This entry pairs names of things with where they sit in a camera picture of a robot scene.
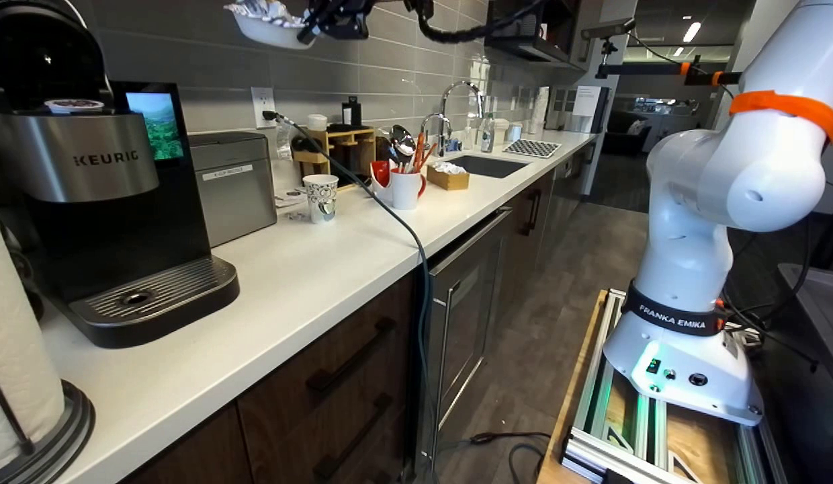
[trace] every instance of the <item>coffee maker display screen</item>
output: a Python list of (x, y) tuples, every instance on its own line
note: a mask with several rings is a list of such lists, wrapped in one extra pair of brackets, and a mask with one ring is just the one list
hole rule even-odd
[(146, 119), (152, 152), (156, 162), (181, 159), (181, 123), (171, 91), (126, 91), (126, 107)]

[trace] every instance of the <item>electrical outlet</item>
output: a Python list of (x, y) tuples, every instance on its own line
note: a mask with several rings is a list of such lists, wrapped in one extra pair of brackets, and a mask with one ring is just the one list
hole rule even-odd
[(250, 91), (254, 91), (255, 126), (277, 126), (277, 120), (265, 119), (265, 111), (277, 111), (275, 88), (254, 85)]

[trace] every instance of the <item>faucet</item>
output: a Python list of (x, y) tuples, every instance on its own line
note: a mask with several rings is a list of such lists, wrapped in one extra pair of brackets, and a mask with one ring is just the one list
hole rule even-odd
[(445, 157), (447, 152), (447, 139), (449, 139), (449, 115), (447, 115), (447, 99), (449, 93), (458, 88), (458, 85), (469, 85), (470, 91), (480, 91), (469, 79), (461, 79), (455, 83), (449, 83), (442, 93), (442, 104), (437, 111), (431, 111), (426, 119), (423, 119), (423, 130), (426, 130), (426, 120), (428, 119), (439, 119), (437, 120), (437, 139), (439, 139), (439, 152)]

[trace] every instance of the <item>ceiling light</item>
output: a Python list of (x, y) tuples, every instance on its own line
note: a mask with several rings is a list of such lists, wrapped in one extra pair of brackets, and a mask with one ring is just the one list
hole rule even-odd
[(704, 26), (701, 21), (690, 21), (686, 36), (682, 36), (682, 44), (690, 44), (701, 26)]

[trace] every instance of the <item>coffee maker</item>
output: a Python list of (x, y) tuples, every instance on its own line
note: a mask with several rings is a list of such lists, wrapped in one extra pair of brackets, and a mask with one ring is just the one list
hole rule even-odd
[(99, 346), (239, 292), (211, 253), (177, 85), (107, 80), (68, 3), (0, 0), (0, 226), (33, 300)]

